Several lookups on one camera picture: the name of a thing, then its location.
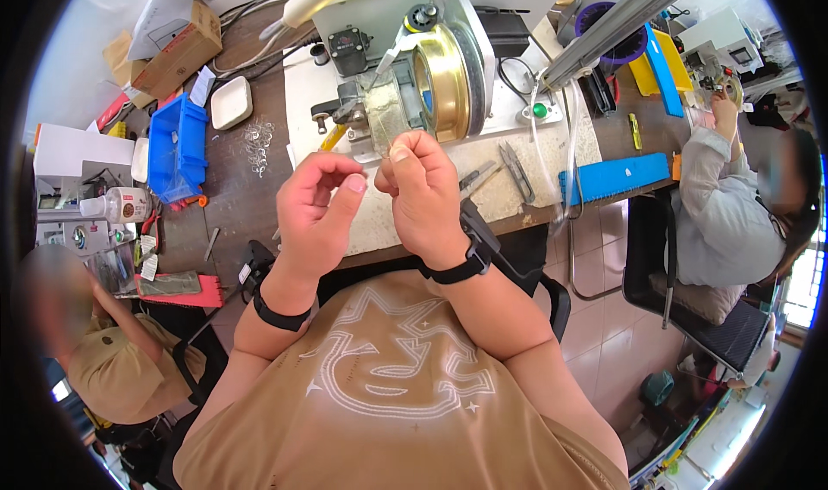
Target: plastic bottle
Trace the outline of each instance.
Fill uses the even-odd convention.
[[[150,196],[143,188],[114,187],[106,195],[80,201],[81,215],[103,217],[112,224],[141,223],[150,212]]]

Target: hand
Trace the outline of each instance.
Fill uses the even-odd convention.
[[[727,91],[713,93],[710,108],[713,109],[713,116],[716,118],[716,132],[728,143],[732,143],[736,136],[736,117],[739,115],[739,108],[730,101]]]
[[[461,229],[461,193],[454,163],[423,131],[397,136],[389,155],[374,184],[392,197],[394,226],[402,246],[430,269],[459,266],[470,241]]]
[[[363,195],[362,165],[333,152],[308,155],[276,194],[282,232],[279,264],[292,276],[313,281],[332,271],[348,249],[351,222]]]

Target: gold cylinder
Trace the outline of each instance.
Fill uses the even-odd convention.
[[[461,50],[444,25],[436,25],[417,43],[414,81],[437,141],[465,138],[469,131],[469,84]]]

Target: black wrist strap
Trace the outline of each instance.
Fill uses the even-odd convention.
[[[472,276],[484,275],[489,270],[491,259],[480,256],[477,251],[479,244],[479,242],[472,238],[471,246],[466,251],[466,261],[457,267],[446,270],[432,270],[423,264],[420,266],[420,273],[426,279],[432,278],[442,286],[450,286],[451,284],[467,280]]]
[[[283,314],[273,312],[271,309],[267,308],[264,300],[262,300],[262,293],[260,292],[259,287],[260,286],[256,286],[254,289],[254,309],[256,309],[256,314],[258,314],[259,318],[261,318],[265,323],[275,326],[278,329],[298,332],[302,324],[305,323],[305,320],[311,316],[312,307],[311,309],[307,309],[306,312],[295,316],[285,316]]]

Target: fingernail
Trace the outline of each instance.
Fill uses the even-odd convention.
[[[365,191],[365,177],[362,174],[350,174],[345,179],[345,186],[357,194],[362,194]]]
[[[391,147],[391,162],[397,163],[398,161],[402,161],[406,159],[410,153],[411,149],[409,149],[406,145],[396,144]]]

